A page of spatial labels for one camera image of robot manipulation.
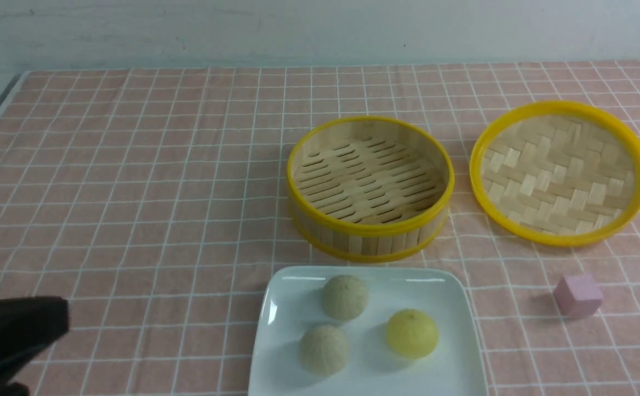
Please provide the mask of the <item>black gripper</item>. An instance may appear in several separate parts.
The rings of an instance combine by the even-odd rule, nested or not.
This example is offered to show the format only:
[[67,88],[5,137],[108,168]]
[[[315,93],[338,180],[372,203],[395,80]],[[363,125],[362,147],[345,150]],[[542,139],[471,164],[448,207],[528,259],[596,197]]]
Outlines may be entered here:
[[69,301],[61,296],[0,299],[0,395],[29,395],[14,377],[69,330]]

